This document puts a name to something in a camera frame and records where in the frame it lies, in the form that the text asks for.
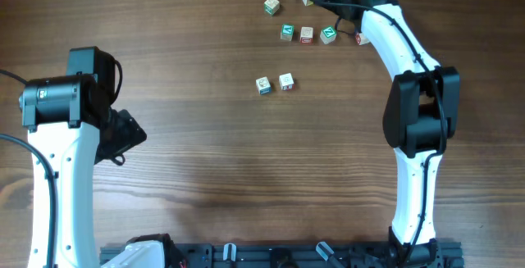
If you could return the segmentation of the red I wooden block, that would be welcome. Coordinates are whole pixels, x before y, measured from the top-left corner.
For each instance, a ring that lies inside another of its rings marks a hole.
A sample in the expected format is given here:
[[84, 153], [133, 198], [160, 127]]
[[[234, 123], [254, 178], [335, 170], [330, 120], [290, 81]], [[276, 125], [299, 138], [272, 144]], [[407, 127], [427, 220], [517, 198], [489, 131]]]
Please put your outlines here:
[[279, 84], [281, 90], [291, 90], [294, 88], [294, 79], [291, 73], [283, 74], [279, 76]]

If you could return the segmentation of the blue edged wooden block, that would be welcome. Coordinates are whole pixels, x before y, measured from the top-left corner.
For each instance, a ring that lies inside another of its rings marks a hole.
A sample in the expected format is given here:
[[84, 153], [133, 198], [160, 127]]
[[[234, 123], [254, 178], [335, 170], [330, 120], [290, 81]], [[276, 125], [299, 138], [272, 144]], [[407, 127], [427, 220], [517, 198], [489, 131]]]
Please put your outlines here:
[[262, 77], [256, 80], [256, 86], [260, 95], [270, 93], [272, 86], [267, 77]]

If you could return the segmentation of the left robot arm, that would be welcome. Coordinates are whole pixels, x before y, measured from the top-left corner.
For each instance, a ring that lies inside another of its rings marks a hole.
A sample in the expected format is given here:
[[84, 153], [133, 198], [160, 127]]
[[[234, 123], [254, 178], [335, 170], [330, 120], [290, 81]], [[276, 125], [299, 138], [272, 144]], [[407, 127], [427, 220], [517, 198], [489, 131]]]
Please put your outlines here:
[[126, 110], [112, 108], [122, 68], [97, 47], [72, 48], [66, 74], [32, 79], [19, 98], [35, 149], [30, 267], [97, 267], [94, 166], [120, 166], [147, 135]]

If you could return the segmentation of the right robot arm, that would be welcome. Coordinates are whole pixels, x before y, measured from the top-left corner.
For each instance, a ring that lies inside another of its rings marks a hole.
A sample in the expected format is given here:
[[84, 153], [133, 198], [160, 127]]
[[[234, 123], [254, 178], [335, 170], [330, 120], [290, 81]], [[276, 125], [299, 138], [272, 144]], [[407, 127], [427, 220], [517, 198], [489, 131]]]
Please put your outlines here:
[[462, 267], [460, 243], [439, 242], [433, 220], [439, 165], [457, 125], [458, 71], [427, 54], [397, 0], [314, 2], [352, 22], [357, 38], [376, 49], [392, 80], [382, 128], [397, 165], [395, 215], [388, 241], [353, 246], [347, 265]]

